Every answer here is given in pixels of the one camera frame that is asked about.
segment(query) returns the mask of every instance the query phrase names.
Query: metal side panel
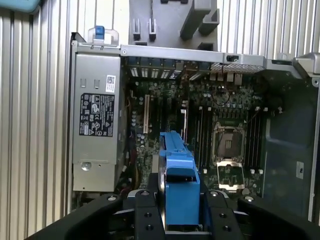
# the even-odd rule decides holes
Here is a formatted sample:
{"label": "metal side panel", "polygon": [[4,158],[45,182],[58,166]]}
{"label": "metal side panel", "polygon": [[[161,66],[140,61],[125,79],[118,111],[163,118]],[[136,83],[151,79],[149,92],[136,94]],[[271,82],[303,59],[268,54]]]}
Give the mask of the metal side panel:
{"label": "metal side panel", "polygon": [[217,0],[218,51],[276,59],[320,52],[317,0]]}
{"label": "metal side panel", "polygon": [[71,32],[114,28],[128,44],[129,0],[46,0],[0,9],[0,239],[21,240],[70,211],[67,174]]}

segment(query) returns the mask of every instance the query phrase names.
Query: warning label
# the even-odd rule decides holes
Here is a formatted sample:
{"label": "warning label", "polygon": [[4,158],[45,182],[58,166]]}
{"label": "warning label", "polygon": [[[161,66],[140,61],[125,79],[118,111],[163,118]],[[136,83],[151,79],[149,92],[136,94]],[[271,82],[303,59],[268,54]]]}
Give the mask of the warning label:
{"label": "warning label", "polygon": [[79,134],[81,136],[112,137],[114,112],[114,95],[82,94]]}

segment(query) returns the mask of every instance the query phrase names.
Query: blue drive carrier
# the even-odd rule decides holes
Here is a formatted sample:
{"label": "blue drive carrier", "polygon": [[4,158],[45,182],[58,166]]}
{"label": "blue drive carrier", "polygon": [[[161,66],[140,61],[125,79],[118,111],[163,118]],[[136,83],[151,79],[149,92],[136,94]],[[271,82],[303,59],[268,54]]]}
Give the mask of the blue drive carrier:
{"label": "blue drive carrier", "polygon": [[159,161],[165,167],[165,224],[198,225],[200,179],[195,159],[180,135],[160,133]]}

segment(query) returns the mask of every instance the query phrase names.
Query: motherboard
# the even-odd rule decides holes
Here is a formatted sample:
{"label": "motherboard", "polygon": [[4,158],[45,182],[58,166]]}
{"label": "motherboard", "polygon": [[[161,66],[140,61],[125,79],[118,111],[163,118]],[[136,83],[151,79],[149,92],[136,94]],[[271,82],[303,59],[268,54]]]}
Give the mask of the motherboard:
{"label": "motherboard", "polygon": [[261,115],[264,83],[254,75],[211,73],[193,80],[130,79],[130,136],[139,188],[157,170],[160,132],[177,131],[209,189],[262,194]]}

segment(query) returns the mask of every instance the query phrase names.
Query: cpu socket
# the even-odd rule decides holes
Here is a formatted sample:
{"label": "cpu socket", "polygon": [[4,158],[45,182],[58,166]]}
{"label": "cpu socket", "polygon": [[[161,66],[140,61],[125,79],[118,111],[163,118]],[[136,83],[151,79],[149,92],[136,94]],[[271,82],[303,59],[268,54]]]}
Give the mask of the cpu socket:
{"label": "cpu socket", "polygon": [[245,188],[242,161],[245,152],[245,130],[242,124],[221,126],[213,131],[213,162],[217,166],[219,188],[229,192]]}

